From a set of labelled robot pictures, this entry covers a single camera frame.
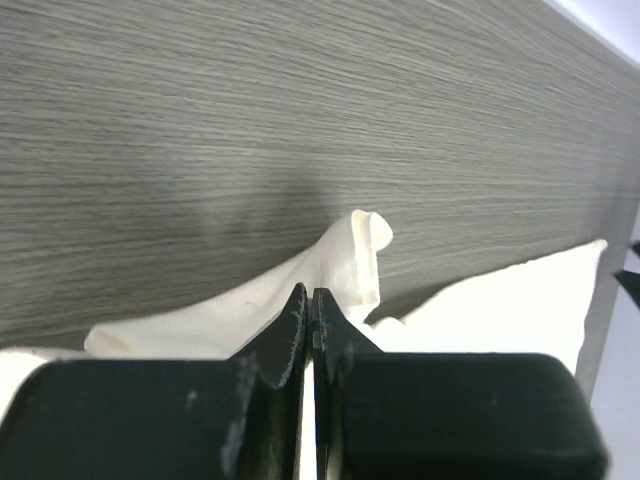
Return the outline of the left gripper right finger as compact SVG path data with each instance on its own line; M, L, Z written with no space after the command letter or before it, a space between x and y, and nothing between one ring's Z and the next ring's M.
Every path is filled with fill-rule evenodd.
M602 479L572 374L542 354L386 353L331 291L310 304L321 479Z

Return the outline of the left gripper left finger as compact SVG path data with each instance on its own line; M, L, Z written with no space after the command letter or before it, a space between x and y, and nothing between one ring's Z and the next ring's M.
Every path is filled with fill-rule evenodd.
M57 360L1 424L5 479L293 479L307 293L226 360Z

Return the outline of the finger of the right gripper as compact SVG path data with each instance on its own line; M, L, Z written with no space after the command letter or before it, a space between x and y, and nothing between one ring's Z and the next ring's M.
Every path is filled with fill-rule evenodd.
M633 253L634 260L637 260L639 262L639 240L632 241L629 244L629 250ZM635 306L639 306L639 263L636 270L627 270L623 268L614 272L613 277L615 278L618 285L627 293Z

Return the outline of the cream white t shirt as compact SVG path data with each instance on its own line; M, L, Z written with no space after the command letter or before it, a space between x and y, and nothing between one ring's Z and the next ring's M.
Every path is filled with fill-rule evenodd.
M371 321L381 302L377 255L392 238L382 216L355 210L306 250L223 294L94 326L82 356L225 359L301 283L328 288L346 318L387 352L542 353L576 369L605 240L458 281L400 318Z

